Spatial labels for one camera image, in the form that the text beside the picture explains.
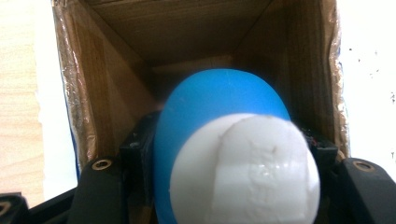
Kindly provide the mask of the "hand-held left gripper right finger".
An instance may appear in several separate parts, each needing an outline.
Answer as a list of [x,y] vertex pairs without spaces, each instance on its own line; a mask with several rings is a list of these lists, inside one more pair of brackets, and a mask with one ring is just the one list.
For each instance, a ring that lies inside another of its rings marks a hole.
[[324,198],[329,194],[331,185],[330,172],[335,165],[338,147],[313,129],[302,126],[300,130],[304,135],[304,138],[318,167],[320,195],[322,198]]

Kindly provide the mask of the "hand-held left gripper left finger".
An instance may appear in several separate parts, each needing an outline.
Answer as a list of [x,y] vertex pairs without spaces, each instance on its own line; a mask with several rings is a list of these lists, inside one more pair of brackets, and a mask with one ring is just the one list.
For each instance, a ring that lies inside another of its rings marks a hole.
[[158,224],[153,202],[153,143],[159,111],[142,117],[120,145],[130,224]]

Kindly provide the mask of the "brown cardboard box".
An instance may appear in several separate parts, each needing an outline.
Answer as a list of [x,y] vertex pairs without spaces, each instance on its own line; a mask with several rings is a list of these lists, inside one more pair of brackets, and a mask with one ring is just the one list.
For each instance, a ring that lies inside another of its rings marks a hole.
[[336,0],[53,0],[77,162],[117,153],[183,79],[211,68],[273,86],[348,152]]

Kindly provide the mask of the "blue bottle with white cap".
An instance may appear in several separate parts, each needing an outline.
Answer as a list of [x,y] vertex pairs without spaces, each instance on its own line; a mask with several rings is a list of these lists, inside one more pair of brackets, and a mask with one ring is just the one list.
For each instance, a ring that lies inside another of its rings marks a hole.
[[313,224],[318,168],[261,78],[211,69],[168,98],[154,140],[160,224]]

